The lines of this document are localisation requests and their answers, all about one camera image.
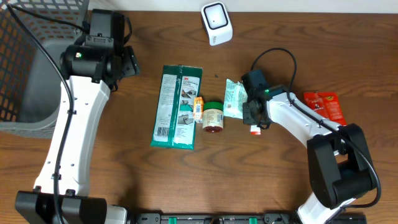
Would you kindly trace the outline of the green white packet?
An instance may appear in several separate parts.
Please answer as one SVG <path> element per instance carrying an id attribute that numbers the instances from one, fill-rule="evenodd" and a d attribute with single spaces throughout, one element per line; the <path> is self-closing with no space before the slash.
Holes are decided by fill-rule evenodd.
<path id="1" fill-rule="evenodd" d="M 151 146 L 194 149 L 194 100 L 200 92 L 202 73 L 198 67 L 163 67 Z"/>

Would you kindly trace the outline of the white barcode scanner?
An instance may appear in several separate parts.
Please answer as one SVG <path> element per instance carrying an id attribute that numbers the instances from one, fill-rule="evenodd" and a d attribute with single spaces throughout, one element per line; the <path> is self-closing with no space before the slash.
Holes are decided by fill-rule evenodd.
<path id="1" fill-rule="evenodd" d="M 220 45 L 232 39 L 233 26 L 226 6 L 221 1 L 204 5 L 201 8 L 201 21 L 211 46 Z"/>

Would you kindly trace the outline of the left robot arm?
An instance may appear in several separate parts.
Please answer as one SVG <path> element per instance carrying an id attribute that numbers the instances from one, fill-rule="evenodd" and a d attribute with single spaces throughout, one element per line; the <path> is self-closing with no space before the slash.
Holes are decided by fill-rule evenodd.
<path id="1" fill-rule="evenodd" d="M 90 197 L 90 162 L 99 120 L 122 78 L 139 73 L 128 17 L 95 9 L 82 35 L 54 63 L 61 79 L 57 123 L 32 191 L 15 208 L 29 223 L 131 223 L 127 208 Z"/>

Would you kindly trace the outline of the green lid jar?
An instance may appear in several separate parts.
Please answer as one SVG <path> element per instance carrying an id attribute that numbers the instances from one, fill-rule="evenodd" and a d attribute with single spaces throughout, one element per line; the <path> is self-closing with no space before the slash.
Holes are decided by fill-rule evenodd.
<path id="1" fill-rule="evenodd" d="M 212 101 L 204 104 L 203 130 L 209 133 L 221 132 L 223 127 L 223 104 Z"/>

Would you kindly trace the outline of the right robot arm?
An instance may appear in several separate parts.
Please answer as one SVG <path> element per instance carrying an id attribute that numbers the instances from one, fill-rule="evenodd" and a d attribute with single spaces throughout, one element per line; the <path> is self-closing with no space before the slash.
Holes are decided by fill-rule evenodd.
<path id="1" fill-rule="evenodd" d="M 270 85 L 260 70 L 242 76 L 248 94 L 243 103 L 244 124 L 269 129 L 278 124 L 307 149 L 312 193 L 293 214 L 269 214 L 265 221 L 285 223 L 353 223 L 342 213 L 372 190 L 375 199 L 360 207 L 372 207 L 381 198 L 381 182 L 374 168 L 363 130 L 343 126 L 317 114 L 283 85 Z"/>

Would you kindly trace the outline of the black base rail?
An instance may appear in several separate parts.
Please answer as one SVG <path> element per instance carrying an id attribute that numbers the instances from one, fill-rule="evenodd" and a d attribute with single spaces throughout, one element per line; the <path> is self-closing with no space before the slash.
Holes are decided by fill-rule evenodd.
<path id="1" fill-rule="evenodd" d="M 142 213 L 127 223 L 133 224 L 289 224 L 299 223 L 298 218 L 288 213 L 265 213 L 262 215 L 161 215 Z"/>

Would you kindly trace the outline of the small orange white carton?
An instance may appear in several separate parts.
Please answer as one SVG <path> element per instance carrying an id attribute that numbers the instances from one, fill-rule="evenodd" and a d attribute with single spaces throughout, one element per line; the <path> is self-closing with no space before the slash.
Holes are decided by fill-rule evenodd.
<path id="1" fill-rule="evenodd" d="M 203 107 L 203 98 L 201 96 L 195 97 L 193 102 L 193 119 L 196 123 L 202 124 L 203 122 Z"/>

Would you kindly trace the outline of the red snack packet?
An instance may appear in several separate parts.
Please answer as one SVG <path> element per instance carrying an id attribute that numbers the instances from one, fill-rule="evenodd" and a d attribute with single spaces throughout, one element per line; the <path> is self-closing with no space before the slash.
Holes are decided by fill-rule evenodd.
<path id="1" fill-rule="evenodd" d="M 343 126 L 346 120 L 340 107 L 338 96 L 334 92 L 304 92 L 304 100 L 309 108 L 330 121 L 334 121 Z"/>

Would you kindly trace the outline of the narrow red stick packet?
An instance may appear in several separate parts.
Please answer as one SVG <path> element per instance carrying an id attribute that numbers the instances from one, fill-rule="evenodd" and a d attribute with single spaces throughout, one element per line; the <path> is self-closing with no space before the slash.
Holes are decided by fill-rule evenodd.
<path id="1" fill-rule="evenodd" d="M 258 127 L 257 125 L 251 125 L 250 132 L 252 135 L 260 135 L 261 134 L 261 128 Z"/>

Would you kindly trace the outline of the light teal wipes pack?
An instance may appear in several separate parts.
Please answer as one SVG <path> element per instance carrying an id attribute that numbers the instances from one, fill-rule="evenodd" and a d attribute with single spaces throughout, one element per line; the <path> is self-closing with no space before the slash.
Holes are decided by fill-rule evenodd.
<path id="1" fill-rule="evenodd" d="M 244 86 L 240 82 L 234 83 L 226 79 L 224 94 L 223 113 L 226 117 L 243 119 L 243 103 L 246 103 L 248 96 Z"/>

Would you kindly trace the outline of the grey plastic mesh basket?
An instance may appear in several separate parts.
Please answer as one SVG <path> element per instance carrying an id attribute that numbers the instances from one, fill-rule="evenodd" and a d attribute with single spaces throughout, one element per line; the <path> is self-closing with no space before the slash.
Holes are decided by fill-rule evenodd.
<path id="1" fill-rule="evenodd" d="M 18 18 L 58 62 L 81 35 L 88 0 L 12 0 Z M 27 138 L 52 138 L 61 80 L 46 56 L 1 1 L 1 131 Z"/>

